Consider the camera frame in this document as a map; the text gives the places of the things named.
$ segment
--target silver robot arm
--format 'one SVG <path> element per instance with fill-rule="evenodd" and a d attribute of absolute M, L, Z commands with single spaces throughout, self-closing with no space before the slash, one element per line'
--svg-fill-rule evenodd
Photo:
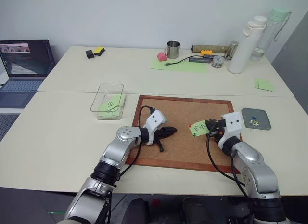
<path fill-rule="evenodd" d="M 264 162 L 262 154 L 240 140 L 241 114 L 228 113 L 222 116 L 223 128 L 215 132 L 219 148 L 234 159 L 234 166 L 243 176 L 247 195 L 252 202 L 254 223 L 290 223 L 285 217 L 280 199 L 278 180 L 274 171 Z"/>
<path fill-rule="evenodd" d="M 143 128 L 124 126 L 117 130 L 115 139 L 104 151 L 93 173 L 86 179 L 66 211 L 62 224 L 73 221 L 82 224 L 104 223 L 110 212 L 111 193 L 120 180 L 122 170 L 130 150 L 140 142 L 153 143 L 153 135 L 166 118 L 155 110 Z"/>

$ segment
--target white wall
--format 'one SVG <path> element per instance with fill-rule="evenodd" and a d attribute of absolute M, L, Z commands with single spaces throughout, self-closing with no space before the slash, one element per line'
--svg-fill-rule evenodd
<path fill-rule="evenodd" d="M 308 0 L 0 0 L 0 40 L 49 39 L 55 60 L 71 45 L 163 48 L 178 40 L 229 44 L 246 21 L 272 7 L 293 11 L 272 61 L 307 11 Z"/>

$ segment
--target gray floor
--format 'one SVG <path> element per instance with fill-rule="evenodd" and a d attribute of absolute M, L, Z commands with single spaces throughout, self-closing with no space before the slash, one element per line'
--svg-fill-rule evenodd
<path fill-rule="evenodd" d="M 179 204 L 184 197 L 114 193 L 111 223 L 120 224 L 122 222 L 126 208 L 135 198 L 143 198 L 149 202 L 151 213 L 156 214 L 152 223 L 174 223 L 177 219 Z M 73 198 L 73 195 L 53 192 L 0 188 L 0 223 L 57 223 L 63 220 L 63 212 L 66 211 Z M 198 198 L 208 207 L 217 223 L 223 223 L 225 216 L 244 216 L 248 212 L 244 204 L 231 205 L 228 197 L 202 196 Z"/>

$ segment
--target white water bottle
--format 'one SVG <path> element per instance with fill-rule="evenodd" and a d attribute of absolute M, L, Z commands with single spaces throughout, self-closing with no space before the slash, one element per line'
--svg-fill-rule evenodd
<path fill-rule="evenodd" d="M 266 27 L 266 17 L 255 16 L 253 21 L 247 22 L 244 29 L 244 37 L 237 47 L 231 60 L 228 70 L 233 74 L 239 74 L 243 71 L 251 53 L 260 40 L 263 30 Z"/>

